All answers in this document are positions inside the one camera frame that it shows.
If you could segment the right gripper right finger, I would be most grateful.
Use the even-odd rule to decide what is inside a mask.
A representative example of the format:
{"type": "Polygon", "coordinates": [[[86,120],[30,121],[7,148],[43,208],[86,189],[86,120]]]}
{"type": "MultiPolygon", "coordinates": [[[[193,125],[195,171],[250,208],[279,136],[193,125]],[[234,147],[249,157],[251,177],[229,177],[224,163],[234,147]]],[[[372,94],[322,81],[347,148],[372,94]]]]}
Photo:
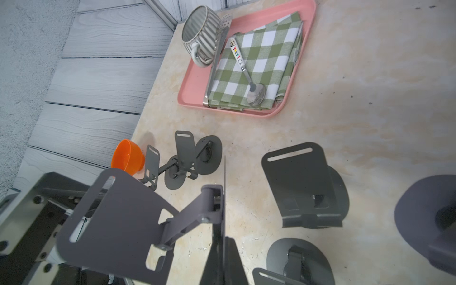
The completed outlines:
{"type": "Polygon", "coordinates": [[[223,245],[223,284],[249,285],[236,242],[225,237],[223,245]]]}

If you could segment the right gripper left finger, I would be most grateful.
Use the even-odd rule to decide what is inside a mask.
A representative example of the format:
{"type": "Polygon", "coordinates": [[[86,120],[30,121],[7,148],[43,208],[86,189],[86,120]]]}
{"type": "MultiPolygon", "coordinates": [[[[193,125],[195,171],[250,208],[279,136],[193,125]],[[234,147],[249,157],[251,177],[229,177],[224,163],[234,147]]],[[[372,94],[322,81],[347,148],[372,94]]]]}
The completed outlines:
{"type": "Polygon", "coordinates": [[[200,285],[224,285],[223,247],[223,227],[220,224],[214,224],[212,244],[199,283],[200,285]]]}

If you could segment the dark green phone stand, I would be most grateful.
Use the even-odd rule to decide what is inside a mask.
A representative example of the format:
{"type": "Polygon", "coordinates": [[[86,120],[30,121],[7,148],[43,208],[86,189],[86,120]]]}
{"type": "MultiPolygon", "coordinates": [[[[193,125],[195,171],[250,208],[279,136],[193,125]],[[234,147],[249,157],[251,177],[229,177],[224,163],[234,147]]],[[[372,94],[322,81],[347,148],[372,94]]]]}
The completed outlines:
{"type": "Polygon", "coordinates": [[[327,258],[311,242],[284,238],[267,253],[267,268],[252,271],[256,285],[335,285],[327,258]]]}
{"type": "Polygon", "coordinates": [[[173,156],[167,164],[159,166],[160,153],[157,149],[151,145],[147,146],[145,165],[144,165],[144,177],[140,179],[143,184],[148,184],[149,188],[153,191],[157,190],[158,177],[161,174],[165,174],[165,185],[169,190],[177,190],[183,186],[186,174],[181,170],[178,156],[173,156]]]}
{"type": "Polygon", "coordinates": [[[261,165],[283,228],[342,227],[350,207],[348,191],[320,145],[304,142],[269,152],[261,165]]]}
{"type": "Polygon", "coordinates": [[[222,141],[209,135],[195,143],[189,131],[175,132],[179,171],[187,178],[197,179],[199,175],[214,173],[220,166],[223,154],[222,141]]]}

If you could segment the purple phone stand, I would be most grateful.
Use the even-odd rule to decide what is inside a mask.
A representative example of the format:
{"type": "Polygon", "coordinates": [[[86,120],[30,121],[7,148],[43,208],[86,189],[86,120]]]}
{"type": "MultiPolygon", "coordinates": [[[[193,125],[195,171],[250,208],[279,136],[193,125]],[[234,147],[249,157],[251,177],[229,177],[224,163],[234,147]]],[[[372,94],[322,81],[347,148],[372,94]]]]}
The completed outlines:
{"type": "Polygon", "coordinates": [[[415,182],[399,199],[394,220],[402,238],[429,263],[456,274],[456,176],[415,182]]]}
{"type": "Polygon", "coordinates": [[[107,169],[64,223],[57,250],[73,266],[163,285],[179,238],[204,223],[224,234],[224,206],[221,185],[204,185],[179,211],[128,173],[107,169]]]}

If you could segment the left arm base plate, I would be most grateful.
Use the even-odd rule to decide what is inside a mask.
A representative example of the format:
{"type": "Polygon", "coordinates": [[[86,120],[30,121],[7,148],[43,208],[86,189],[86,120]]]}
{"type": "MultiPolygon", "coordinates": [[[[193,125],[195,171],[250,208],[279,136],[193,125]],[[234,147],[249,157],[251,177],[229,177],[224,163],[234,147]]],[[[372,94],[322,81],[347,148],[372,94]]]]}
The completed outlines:
{"type": "Polygon", "coordinates": [[[1,202],[1,284],[108,285],[109,275],[50,260],[68,215],[89,186],[56,172],[1,202]]]}

